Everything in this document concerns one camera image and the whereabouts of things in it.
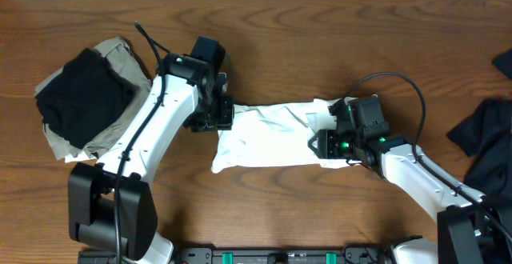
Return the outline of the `white t-shirt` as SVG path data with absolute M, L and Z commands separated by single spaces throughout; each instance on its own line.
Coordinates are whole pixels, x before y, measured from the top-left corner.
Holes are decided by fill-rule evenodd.
M 333 100 L 316 98 L 311 102 L 270 106 L 236 105 L 232 128 L 218 133 L 211 170 L 217 174 L 235 166 L 347 167 L 349 163 L 345 159 L 320 159 L 308 147 L 308 141 L 317 132 L 336 127 L 336 120 L 328 110 L 332 104 Z

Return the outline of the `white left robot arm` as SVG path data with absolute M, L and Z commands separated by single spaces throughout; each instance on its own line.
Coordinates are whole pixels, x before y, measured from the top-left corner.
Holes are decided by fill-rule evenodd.
M 124 134 L 94 165 L 79 162 L 68 180 L 69 235 L 113 253 L 117 263 L 169 263 L 172 242 L 157 232 L 156 170 L 181 127 L 228 130 L 233 101 L 220 71 L 224 52 L 169 53 L 166 70 Z

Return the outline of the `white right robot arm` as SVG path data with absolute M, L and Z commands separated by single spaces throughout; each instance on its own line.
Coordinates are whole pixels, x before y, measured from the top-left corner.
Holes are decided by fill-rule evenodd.
M 380 263 L 509 263 L 511 203 L 471 189 L 436 165 L 408 138 L 387 128 L 319 130 L 307 143 L 320 159 L 359 162 L 405 191 L 437 225 L 438 238 L 399 240 Z

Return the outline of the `grey-green folded garment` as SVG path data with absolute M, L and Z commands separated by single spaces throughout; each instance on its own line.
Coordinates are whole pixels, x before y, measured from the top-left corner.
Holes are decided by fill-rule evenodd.
M 94 154 L 97 158 L 104 155 L 126 132 L 150 92 L 150 80 L 143 73 L 130 45 L 123 38 L 111 38 L 89 49 L 100 53 L 101 56 L 106 58 L 114 72 L 118 73 L 119 76 L 128 80 L 135 86 L 136 94 L 132 102 L 125 108 L 121 117 L 104 129 L 104 131 L 98 134 L 93 140 L 88 142 L 83 148 L 72 146 L 67 140 L 54 133 L 47 124 L 42 123 L 43 133 L 57 160 L 63 159 L 68 154 L 76 156 L 81 151 L 85 151 L 87 154 Z M 62 69 L 63 67 L 53 72 L 48 78 L 35 87 L 34 98 L 44 86 L 62 72 Z

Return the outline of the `black folded garment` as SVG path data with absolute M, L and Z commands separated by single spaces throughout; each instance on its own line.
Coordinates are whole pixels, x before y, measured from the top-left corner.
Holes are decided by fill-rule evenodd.
M 42 122 L 83 148 L 116 122 L 136 94 L 100 53 L 86 48 L 35 96 Z

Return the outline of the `black cloth pile at right edge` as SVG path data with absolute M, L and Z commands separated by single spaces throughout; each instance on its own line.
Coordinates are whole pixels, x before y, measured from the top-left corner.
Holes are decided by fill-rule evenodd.
M 484 194 L 511 197 L 511 101 L 488 98 L 447 133 L 474 163 L 463 182 Z

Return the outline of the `white folded garment under pile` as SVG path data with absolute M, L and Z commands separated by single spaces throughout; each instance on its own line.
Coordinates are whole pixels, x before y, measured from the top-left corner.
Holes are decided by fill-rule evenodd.
M 70 162 L 84 162 L 89 160 L 95 160 L 97 157 L 94 154 L 87 154 L 85 151 L 81 151 L 76 156 L 73 156 L 72 154 L 68 154 L 64 157 L 65 163 Z

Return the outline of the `dark object at right edge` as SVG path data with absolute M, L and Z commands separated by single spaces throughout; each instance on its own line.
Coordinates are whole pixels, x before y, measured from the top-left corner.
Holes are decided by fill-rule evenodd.
M 512 79 L 512 50 L 508 50 L 495 56 L 492 65 L 508 79 Z

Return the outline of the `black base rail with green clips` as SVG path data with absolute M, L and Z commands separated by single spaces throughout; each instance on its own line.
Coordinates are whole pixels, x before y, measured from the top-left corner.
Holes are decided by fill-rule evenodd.
M 392 264 L 387 253 L 371 246 L 340 250 L 220 250 L 187 248 L 175 251 L 169 264 Z

